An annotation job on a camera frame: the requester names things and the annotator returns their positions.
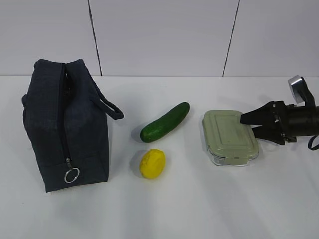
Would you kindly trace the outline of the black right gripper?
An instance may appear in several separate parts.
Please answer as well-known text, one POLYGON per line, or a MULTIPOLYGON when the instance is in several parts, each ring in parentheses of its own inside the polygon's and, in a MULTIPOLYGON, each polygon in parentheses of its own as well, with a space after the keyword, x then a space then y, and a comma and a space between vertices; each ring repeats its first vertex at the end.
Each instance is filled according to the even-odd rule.
POLYGON ((242 114, 240 123, 260 125, 253 128, 254 136, 258 139, 270 141, 278 145, 285 145, 286 142, 297 142, 297 137, 292 136, 289 129, 288 106, 283 101, 268 102, 254 111, 242 114), (272 123, 274 129, 262 126, 272 123))

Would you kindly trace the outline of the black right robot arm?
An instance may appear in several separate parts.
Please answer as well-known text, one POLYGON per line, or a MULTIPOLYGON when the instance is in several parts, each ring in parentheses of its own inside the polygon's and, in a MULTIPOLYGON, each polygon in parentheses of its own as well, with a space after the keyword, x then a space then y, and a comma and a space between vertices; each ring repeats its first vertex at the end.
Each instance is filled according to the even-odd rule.
POLYGON ((254 111, 242 114, 240 123, 254 125, 253 133, 258 139, 285 145, 286 142, 296 142, 299 136, 319 134, 319 108, 271 101, 254 111))

